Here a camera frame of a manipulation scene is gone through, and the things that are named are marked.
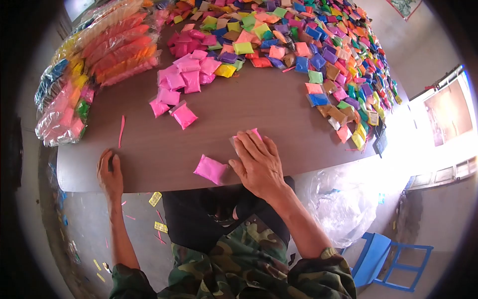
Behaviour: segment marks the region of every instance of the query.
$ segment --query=yellow tag on floor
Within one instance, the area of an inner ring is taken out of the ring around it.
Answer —
[[[166,226],[166,224],[159,223],[158,221],[154,222],[154,228],[163,233],[168,233],[168,227]]]
[[[161,192],[155,192],[150,198],[150,204],[155,207],[163,195]]]
[[[96,273],[96,275],[98,275],[99,279],[101,279],[101,280],[103,280],[103,282],[105,282],[105,279],[103,278],[103,276],[101,276],[98,272]]]
[[[96,261],[96,259],[93,259],[93,262],[95,262],[95,265],[98,268],[98,270],[101,271],[101,267],[98,265],[98,262]]]

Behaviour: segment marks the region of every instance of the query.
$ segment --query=wooden tabletop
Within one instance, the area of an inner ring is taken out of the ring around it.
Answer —
[[[184,24],[180,25],[165,27],[161,43]],[[172,61],[166,49],[160,68]],[[157,70],[103,88],[95,96],[83,138],[77,144],[58,148],[57,175],[63,191],[101,191],[96,164],[105,148],[113,149],[121,159],[125,193],[213,187],[211,181],[193,174],[201,155],[227,164],[237,158],[229,138],[238,130],[252,128],[275,141],[286,176],[375,154],[373,140],[363,154],[346,150],[356,148],[352,140],[342,144],[327,119],[310,107],[305,96],[307,74],[254,68],[247,61],[237,72],[238,77],[217,77],[211,84],[202,85],[202,92],[181,94],[181,100],[186,100],[198,117],[182,130],[168,113],[155,119],[148,104],[158,91]],[[399,94],[406,100],[400,85]],[[122,115],[126,121],[118,149]],[[349,127],[353,132],[355,123]],[[239,182],[230,169],[225,183]]]

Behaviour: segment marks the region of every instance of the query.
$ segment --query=pink plastic strip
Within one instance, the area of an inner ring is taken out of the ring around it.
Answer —
[[[123,130],[124,130],[124,115],[121,117],[121,130],[119,132],[119,140],[118,140],[118,148],[121,148],[121,137],[123,136]]]

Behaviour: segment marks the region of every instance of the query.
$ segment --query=black pants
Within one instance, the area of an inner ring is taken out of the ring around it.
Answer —
[[[284,180],[295,192],[294,180],[291,177]],[[218,205],[236,206],[239,220],[228,227],[221,226],[210,216],[216,214]],[[233,231],[253,214],[286,246],[289,244],[289,230],[279,215],[243,185],[163,192],[163,206],[171,242],[204,254],[211,251],[221,236]]]

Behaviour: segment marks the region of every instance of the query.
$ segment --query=clear plastic sheet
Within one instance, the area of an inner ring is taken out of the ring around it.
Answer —
[[[353,244],[375,220],[379,193],[374,185],[361,183],[362,175],[359,169],[327,168],[305,190],[310,214],[336,248]]]

